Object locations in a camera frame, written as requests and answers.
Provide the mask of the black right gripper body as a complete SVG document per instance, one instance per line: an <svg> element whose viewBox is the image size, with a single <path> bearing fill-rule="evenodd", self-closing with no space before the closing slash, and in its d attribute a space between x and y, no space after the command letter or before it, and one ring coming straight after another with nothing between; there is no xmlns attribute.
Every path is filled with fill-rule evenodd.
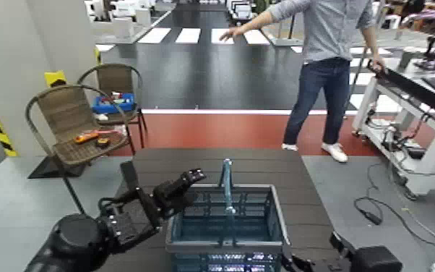
<svg viewBox="0 0 435 272"><path fill-rule="evenodd" d="M347 258L305 260L296 255L282 255L282 267L290 272L349 272L350 261Z"/></svg>

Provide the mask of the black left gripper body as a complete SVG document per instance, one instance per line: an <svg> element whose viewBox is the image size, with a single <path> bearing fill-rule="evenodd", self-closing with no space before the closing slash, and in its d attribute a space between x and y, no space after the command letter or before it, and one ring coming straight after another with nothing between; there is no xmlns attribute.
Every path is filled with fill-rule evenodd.
<svg viewBox="0 0 435 272"><path fill-rule="evenodd" d="M163 224L159 207L140 187L118 197L102 197L98 209L108 248L133 248L156 235Z"/></svg>

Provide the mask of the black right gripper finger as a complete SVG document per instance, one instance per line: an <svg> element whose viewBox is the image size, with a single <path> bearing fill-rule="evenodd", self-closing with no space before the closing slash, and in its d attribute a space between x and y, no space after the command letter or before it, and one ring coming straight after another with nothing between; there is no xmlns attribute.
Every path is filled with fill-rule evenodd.
<svg viewBox="0 0 435 272"><path fill-rule="evenodd" d="M339 252L341 258L345 258L349 261L353 260L355 247L338 232L333 231L331 233L330 244Z"/></svg>

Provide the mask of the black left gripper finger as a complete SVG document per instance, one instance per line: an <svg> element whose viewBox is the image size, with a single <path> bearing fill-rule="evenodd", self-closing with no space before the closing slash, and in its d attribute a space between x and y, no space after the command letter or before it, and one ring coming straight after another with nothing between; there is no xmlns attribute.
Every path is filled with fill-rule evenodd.
<svg viewBox="0 0 435 272"><path fill-rule="evenodd" d="M155 199L160 209L160 216L164 220L168 220L172 216L191 206L195 201L195 193L187 191L172 193L157 191Z"/></svg>
<svg viewBox="0 0 435 272"><path fill-rule="evenodd" d="M177 179L165 181L155 187L152 191L153 197L160 202L183 197L193 184L206 178L207 176L201 169L184 171Z"/></svg>

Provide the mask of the person's right hand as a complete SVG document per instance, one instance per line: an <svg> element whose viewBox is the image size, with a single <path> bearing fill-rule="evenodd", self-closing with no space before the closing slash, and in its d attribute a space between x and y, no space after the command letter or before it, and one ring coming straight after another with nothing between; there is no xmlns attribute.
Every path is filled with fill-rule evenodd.
<svg viewBox="0 0 435 272"><path fill-rule="evenodd" d="M243 32L241 30L241 27L231 27L228 30L226 30L220 37L219 41L226 42L231 38L235 38L238 35L242 35Z"/></svg>

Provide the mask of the person's left hand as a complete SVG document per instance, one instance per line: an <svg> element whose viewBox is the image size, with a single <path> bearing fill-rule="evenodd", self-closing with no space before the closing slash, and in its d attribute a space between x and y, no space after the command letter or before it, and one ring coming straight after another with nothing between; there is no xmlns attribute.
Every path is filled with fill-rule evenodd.
<svg viewBox="0 0 435 272"><path fill-rule="evenodd" d="M372 56L372 58L369 59L368 68L376 74L387 73L384 60L380 56Z"/></svg>

